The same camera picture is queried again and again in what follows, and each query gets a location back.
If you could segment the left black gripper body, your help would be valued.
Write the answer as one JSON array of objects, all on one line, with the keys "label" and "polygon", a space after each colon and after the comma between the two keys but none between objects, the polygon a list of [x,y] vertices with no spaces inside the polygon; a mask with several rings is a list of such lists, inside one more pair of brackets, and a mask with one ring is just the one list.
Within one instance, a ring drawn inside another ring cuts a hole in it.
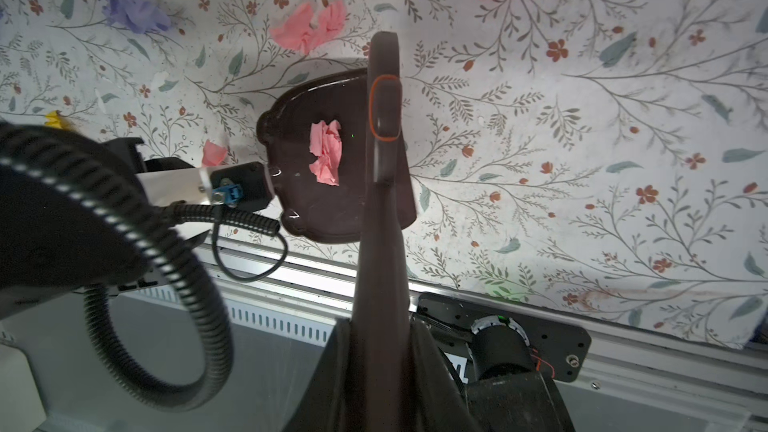
[{"label": "left black gripper body", "polygon": [[155,206],[184,201],[258,212],[275,197],[268,169],[259,162],[196,168],[176,157],[146,160],[138,151],[142,144],[139,138],[118,138],[103,146],[128,166]]}]

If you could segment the pink paper scrap long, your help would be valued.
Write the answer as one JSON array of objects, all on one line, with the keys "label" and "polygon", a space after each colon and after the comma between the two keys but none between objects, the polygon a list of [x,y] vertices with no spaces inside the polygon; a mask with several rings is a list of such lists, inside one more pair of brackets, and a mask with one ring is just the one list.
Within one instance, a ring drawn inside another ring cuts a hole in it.
[{"label": "pink paper scrap long", "polygon": [[203,146],[202,153],[202,167],[217,167],[226,161],[229,149],[211,140],[207,140]]}]

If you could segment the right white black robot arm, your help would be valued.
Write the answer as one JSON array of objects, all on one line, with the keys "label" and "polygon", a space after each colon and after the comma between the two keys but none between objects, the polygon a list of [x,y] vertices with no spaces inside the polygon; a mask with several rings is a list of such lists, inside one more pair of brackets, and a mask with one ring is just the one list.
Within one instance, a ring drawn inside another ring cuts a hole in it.
[{"label": "right white black robot arm", "polygon": [[570,431],[578,326],[424,294],[339,321],[290,431]]}]

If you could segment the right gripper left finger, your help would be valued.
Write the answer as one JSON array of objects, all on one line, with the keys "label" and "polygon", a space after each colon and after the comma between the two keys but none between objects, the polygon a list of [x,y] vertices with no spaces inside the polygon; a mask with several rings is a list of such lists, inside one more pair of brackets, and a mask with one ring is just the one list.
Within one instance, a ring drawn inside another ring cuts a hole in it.
[{"label": "right gripper left finger", "polygon": [[339,319],[305,393],[283,431],[344,431],[351,323]]}]

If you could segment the dark brown plastic dustpan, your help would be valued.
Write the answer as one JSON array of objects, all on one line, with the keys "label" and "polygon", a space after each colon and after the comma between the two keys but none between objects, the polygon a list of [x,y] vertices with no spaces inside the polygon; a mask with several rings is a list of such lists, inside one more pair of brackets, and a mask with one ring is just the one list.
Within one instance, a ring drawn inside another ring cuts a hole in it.
[{"label": "dark brown plastic dustpan", "polygon": [[400,77],[365,69],[311,80],[258,121],[281,222],[322,244],[403,246],[416,219]]}]

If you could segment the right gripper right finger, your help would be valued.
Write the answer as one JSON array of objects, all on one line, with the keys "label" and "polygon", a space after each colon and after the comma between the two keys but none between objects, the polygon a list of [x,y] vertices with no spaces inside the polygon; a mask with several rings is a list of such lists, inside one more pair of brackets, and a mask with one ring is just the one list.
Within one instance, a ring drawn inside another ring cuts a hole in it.
[{"label": "right gripper right finger", "polygon": [[451,371],[428,328],[411,321],[416,431],[479,431]]}]

